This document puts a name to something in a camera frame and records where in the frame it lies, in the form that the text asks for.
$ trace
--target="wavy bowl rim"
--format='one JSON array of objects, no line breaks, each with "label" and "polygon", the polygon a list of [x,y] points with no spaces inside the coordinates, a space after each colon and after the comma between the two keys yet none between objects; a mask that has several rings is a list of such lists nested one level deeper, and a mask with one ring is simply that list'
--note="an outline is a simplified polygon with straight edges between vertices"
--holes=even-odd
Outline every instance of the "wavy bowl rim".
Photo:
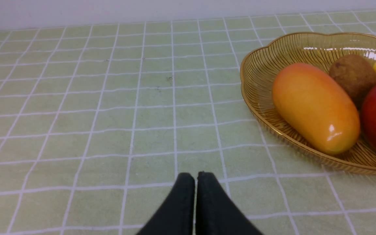
[{"label": "wavy bowl rim", "polygon": [[259,113],[257,113],[257,111],[252,107],[252,104],[250,103],[249,101],[249,98],[246,97],[246,94],[245,94],[245,79],[244,79],[244,74],[243,74],[243,69],[244,69],[244,66],[245,66],[245,63],[246,63],[246,59],[249,58],[250,55],[252,55],[253,53],[257,52],[257,51],[260,51],[260,50],[264,50],[266,48],[269,48],[271,47],[273,44],[275,44],[277,41],[279,41],[280,39],[283,39],[285,37],[288,37],[288,36],[291,36],[291,35],[299,35],[299,34],[313,34],[313,35],[318,35],[318,36],[326,36],[326,37],[329,37],[329,36],[336,36],[336,35],[360,35],[360,36],[365,36],[365,37],[370,37],[370,38],[373,38],[373,39],[376,39],[376,36],[373,36],[373,35],[370,35],[370,34],[365,34],[365,33],[353,33],[353,32],[346,32],[346,33],[343,33],[343,32],[340,32],[340,33],[329,33],[329,34],[325,34],[325,33],[317,33],[317,32],[295,32],[295,33],[288,33],[288,34],[285,34],[283,36],[280,36],[276,39],[274,39],[272,42],[270,42],[268,45],[266,46],[262,46],[262,47],[259,47],[255,50],[252,50],[251,52],[249,52],[242,60],[242,63],[240,65],[240,81],[241,81],[241,91],[242,91],[242,97],[243,97],[243,100],[245,101],[245,103],[247,104],[247,106],[249,107],[249,110],[251,110],[251,112],[261,121],[263,122],[267,127],[269,127],[271,130],[275,131],[278,136],[280,137],[283,137],[285,140],[287,140],[289,143],[295,145],[296,147],[299,147],[300,149],[304,150],[304,151],[307,151],[307,152],[310,152],[311,154],[315,155],[315,156],[318,156],[319,158],[323,158],[323,159],[327,159],[331,162],[337,162],[339,164],[342,164],[342,165],[346,165],[346,166],[351,166],[351,167],[355,167],[355,168],[359,168],[359,169],[364,169],[364,170],[371,170],[371,171],[376,171],[376,167],[373,167],[373,166],[368,166],[368,165],[361,165],[361,164],[357,164],[357,163],[352,163],[352,162],[348,162],[348,161],[345,161],[345,160],[342,160],[342,159],[338,159],[334,156],[330,156],[330,155],[327,155],[325,153],[322,153],[320,151],[317,151],[311,147],[308,147],[296,140],[294,140],[293,138],[289,137],[288,135],[286,135],[285,133],[281,132],[278,128],[274,127],[272,124],[270,124],[263,116],[261,116]]}]

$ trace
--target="white object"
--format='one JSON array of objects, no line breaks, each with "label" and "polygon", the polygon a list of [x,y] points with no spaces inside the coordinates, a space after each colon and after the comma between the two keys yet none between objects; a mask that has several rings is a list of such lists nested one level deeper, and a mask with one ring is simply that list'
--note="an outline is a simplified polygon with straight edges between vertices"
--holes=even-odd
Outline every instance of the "white object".
[{"label": "white object", "polygon": [[0,30],[362,8],[376,0],[0,0]]}]

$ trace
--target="amber glass bowl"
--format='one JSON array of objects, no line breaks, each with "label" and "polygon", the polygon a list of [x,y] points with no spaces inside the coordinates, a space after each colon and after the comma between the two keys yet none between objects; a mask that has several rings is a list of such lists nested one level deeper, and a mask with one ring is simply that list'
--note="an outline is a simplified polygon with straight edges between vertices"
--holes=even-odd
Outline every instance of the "amber glass bowl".
[{"label": "amber glass bowl", "polygon": [[347,54],[376,61],[376,37],[360,33],[291,33],[250,52],[240,66],[242,95],[249,109],[272,134],[322,164],[356,174],[376,175],[376,151],[360,137],[349,151],[329,156],[315,150],[276,112],[271,98],[275,76],[289,64],[304,62],[328,72]]}]

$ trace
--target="orange mango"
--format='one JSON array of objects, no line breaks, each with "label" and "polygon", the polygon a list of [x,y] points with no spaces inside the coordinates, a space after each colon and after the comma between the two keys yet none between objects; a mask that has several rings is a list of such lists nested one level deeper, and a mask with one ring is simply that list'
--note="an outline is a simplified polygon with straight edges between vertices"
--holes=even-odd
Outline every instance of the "orange mango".
[{"label": "orange mango", "polygon": [[358,140],[356,106],[333,78],[313,65],[295,63],[281,70],[272,99],[281,117],[322,153],[343,153]]}]

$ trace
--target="brown kiwi fruit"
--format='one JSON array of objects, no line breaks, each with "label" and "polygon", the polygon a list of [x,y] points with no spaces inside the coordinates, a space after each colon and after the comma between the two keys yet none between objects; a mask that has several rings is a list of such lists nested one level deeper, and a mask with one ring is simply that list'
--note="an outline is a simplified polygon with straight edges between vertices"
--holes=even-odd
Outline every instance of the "brown kiwi fruit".
[{"label": "brown kiwi fruit", "polygon": [[375,70],[360,55],[340,57],[330,66],[329,75],[347,92],[358,109],[376,85]]}]

